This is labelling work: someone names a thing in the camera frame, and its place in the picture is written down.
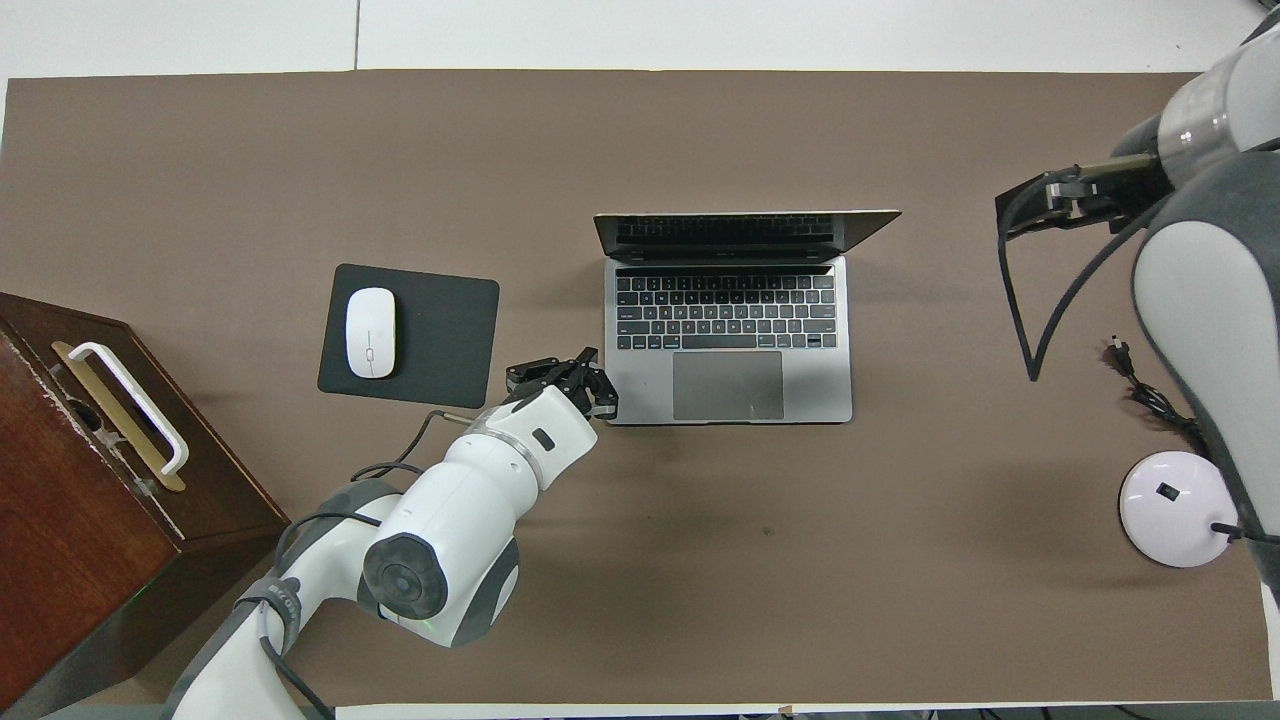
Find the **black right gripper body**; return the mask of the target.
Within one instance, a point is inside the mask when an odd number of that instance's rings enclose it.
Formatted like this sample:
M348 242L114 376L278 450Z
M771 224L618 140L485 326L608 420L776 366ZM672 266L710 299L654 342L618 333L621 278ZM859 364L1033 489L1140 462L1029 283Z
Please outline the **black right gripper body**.
M1085 167L1085 218L1128 225L1171 193L1171 181L1160 160L1110 160Z

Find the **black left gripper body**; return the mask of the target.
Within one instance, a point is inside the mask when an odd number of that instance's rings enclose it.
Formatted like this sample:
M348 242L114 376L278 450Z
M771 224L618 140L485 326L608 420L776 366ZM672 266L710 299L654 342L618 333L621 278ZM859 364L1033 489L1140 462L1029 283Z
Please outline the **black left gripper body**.
M544 388L558 389L575 405L575 365L558 365L543 380L531 380L517 387L512 391L512 401L524 401Z

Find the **silver grey laptop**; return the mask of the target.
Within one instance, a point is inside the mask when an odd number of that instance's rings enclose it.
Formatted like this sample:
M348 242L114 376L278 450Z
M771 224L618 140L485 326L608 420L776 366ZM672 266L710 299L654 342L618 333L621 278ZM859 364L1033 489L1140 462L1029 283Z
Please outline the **silver grey laptop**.
M851 420L846 255L897 217L896 209L595 215L616 423Z

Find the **black mouse pad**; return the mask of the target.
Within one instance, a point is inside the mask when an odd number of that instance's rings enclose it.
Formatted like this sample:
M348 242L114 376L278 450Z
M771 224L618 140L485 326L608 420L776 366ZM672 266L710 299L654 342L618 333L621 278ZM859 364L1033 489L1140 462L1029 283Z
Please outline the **black mouse pad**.
M351 299L369 288L394 299L396 356L385 375L357 373L364 348L349 343ZM495 281L380 266L335 269L317 387L334 395L481 407L500 297Z

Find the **white computer mouse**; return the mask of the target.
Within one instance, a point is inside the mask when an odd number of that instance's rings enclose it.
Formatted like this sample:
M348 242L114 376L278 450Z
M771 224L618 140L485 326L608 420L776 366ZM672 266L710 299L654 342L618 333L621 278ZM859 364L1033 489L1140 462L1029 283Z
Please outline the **white computer mouse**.
M362 379L385 379L396 369L397 301L383 287L356 290L346 305L346 361Z

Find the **brown table mat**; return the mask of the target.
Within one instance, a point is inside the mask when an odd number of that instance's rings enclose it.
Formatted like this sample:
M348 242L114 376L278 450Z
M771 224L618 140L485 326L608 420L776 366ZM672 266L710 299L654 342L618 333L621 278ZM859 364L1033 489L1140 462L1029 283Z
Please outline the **brown table mat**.
M326 603L291 664L335 705L1046 703L1270 693L1240 550L1176 570L1117 488L1181 441L1100 361L1134 247L1039 382L992 199L1106 156L1181 76L366 70L24 79L0 291L131 324L291 515L425 407L316 387L342 263L492 278L493 360L603 332L593 218L897 208L849 254L855 416L602 427L521 521L493 633L442 650Z

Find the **white desk lamp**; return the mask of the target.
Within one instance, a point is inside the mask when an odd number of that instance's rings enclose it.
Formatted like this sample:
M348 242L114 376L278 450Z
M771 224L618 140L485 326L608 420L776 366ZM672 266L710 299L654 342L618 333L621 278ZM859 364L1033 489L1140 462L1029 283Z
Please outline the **white desk lamp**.
M1222 473L1196 454L1162 451L1142 459L1121 484L1117 510L1132 544L1169 568L1203 566L1236 541L1280 547L1280 541L1245 533Z

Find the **dark brown wooden box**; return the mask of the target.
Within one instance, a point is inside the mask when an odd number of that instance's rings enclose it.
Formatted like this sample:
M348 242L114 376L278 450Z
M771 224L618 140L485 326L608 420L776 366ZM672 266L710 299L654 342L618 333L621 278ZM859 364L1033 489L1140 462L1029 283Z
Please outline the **dark brown wooden box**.
M125 364L189 446L187 491L157 483L55 341L99 342ZM0 292L0 720L37 720L136 674L287 521L125 323Z

